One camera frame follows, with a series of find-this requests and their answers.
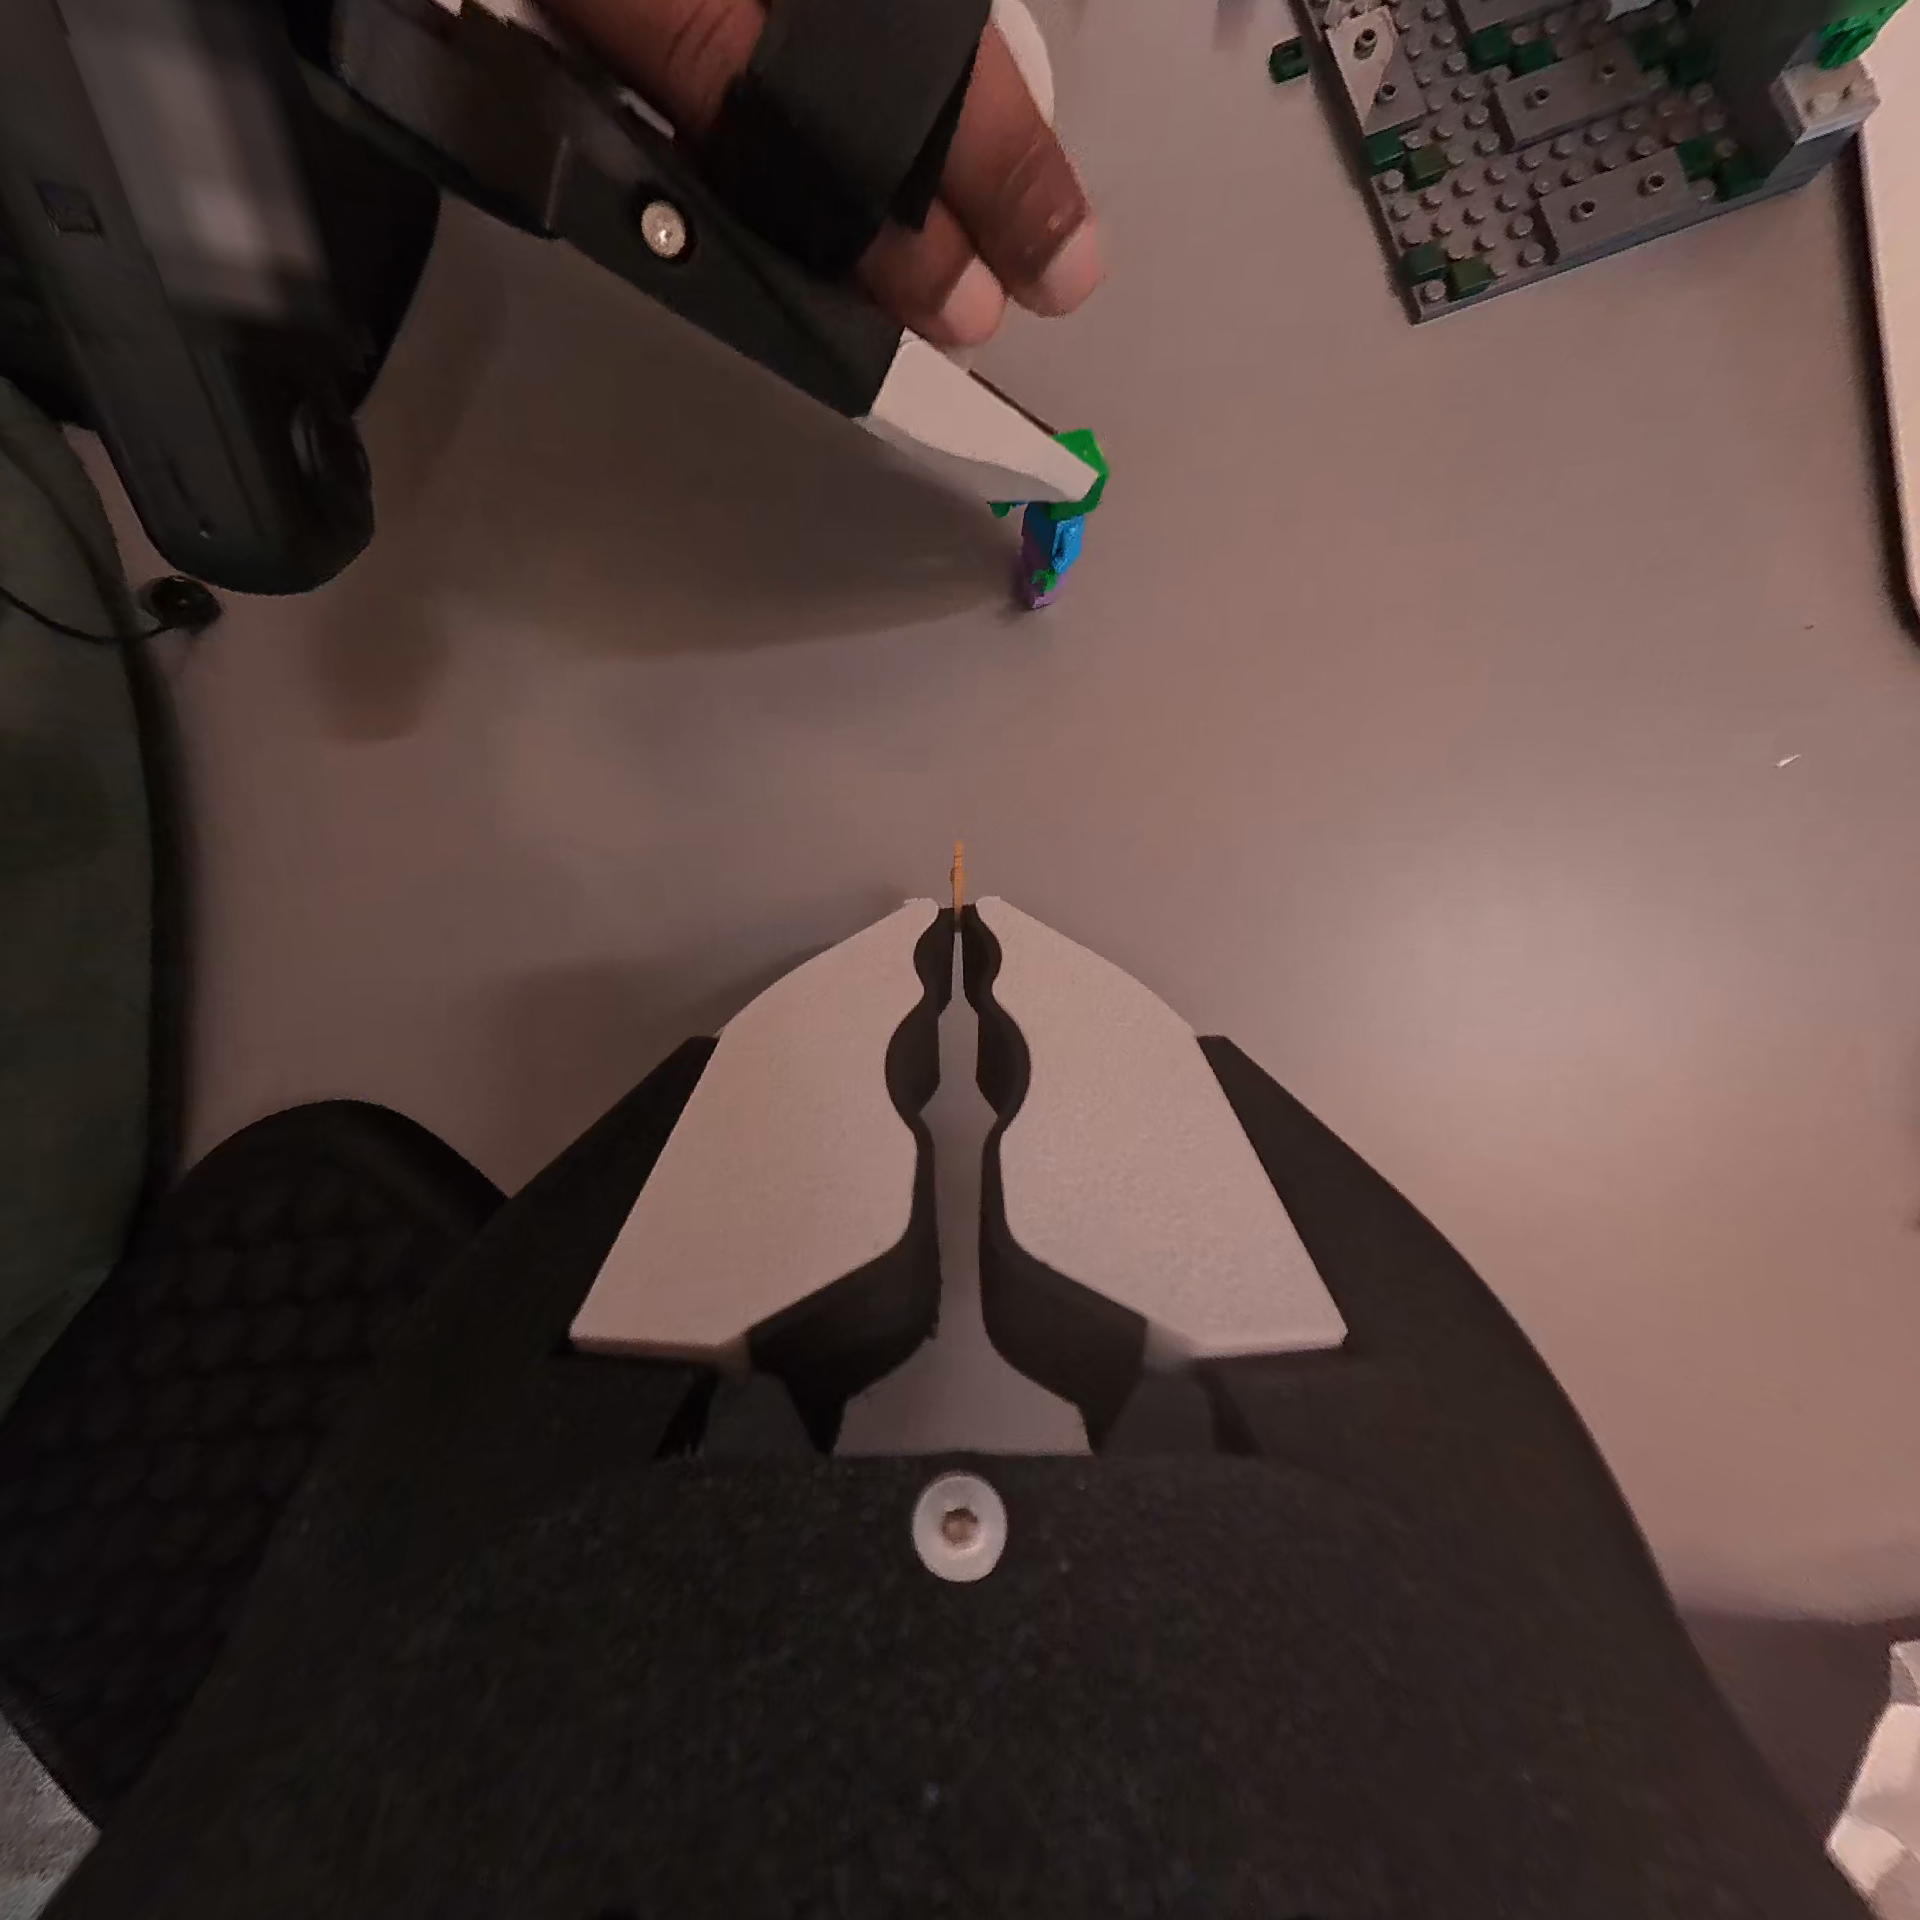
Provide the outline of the dark green hoodie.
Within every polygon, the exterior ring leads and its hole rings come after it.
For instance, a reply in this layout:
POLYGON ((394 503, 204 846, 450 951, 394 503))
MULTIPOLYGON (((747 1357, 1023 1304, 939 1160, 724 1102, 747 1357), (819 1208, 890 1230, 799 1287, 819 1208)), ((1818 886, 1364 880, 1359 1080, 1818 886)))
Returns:
POLYGON ((186 815, 106 504, 2 388, 2 1406, 181 1156, 186 815))

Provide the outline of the green headed toy minifigure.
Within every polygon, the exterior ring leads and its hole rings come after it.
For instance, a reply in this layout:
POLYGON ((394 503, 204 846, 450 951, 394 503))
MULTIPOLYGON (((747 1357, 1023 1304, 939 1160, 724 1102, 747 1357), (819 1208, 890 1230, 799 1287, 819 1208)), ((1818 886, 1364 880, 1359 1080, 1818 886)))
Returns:
POLYGON ((997 518, 1020 516, 1015 596, 1021 607, 1051 602, 1065 573, 1079 562, 1090 513, 1108 485, 1110 461, 1090 428, 1069 428, 1053 439, 1095 473, 1093 487, 1075 503, 994 501, 997 518))

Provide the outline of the grey brick building model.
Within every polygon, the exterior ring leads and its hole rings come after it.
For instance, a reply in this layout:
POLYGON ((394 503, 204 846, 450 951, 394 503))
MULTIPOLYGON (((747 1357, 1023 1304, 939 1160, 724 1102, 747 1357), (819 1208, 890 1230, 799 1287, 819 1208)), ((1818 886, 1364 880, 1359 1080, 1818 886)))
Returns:
POLYGON ((1409 318, 1818 178, 1901 2, 1298 2, 1409 318))

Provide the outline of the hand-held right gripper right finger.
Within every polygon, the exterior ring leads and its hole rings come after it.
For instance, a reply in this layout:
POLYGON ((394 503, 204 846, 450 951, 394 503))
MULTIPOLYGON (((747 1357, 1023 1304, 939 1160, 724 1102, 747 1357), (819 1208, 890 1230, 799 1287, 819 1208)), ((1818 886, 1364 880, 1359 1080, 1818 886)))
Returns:
POLYGON ((994 1350, 1076 1412, 1213 1444, 1219 1365, 1340 1352, 1348 1324, 1203 1038, 1116 962, 991 896, 963 920, 994 1350))

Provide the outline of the person's left hand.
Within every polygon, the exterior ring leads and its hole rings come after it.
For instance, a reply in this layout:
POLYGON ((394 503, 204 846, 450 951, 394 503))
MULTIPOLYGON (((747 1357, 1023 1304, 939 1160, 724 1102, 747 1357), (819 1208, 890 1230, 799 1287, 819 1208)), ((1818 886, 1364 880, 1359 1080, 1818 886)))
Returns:
POLYGON ((1007 304, 1060 318, 1098 285, 1089 194, 1015 4, 546 8, 747 225, 926 340, 980 344, 1007 304))

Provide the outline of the white rounded board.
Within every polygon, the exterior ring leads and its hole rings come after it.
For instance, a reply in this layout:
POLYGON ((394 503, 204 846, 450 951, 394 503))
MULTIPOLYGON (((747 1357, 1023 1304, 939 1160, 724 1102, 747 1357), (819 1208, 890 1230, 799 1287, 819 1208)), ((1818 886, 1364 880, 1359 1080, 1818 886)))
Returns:
POLYGON ((1917 617, 1917 116, 1886 96, 1862 129, 1866 256, 1905 606, 1917 617))

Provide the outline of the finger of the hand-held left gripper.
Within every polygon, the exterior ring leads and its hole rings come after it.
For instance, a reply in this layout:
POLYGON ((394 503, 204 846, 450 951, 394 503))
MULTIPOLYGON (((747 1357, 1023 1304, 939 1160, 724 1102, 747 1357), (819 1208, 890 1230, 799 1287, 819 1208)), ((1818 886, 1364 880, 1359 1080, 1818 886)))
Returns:
POLYGON ((1095 444, 1081 447, 1051 431, 916 330, 900 336, 855 425, 994 511, 1093 511, 1106 487, 1095 444))

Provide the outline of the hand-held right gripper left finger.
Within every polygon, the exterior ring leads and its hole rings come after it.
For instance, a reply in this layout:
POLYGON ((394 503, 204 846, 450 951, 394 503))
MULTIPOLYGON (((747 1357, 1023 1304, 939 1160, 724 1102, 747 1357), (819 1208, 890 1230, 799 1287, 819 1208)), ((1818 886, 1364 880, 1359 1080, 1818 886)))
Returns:
POLYGON ((566 1342, 778 1381, 819 1452, 941 1316, 934 1154, 955 918, 931 897, 733 1014, 669 1124, 566 1342))

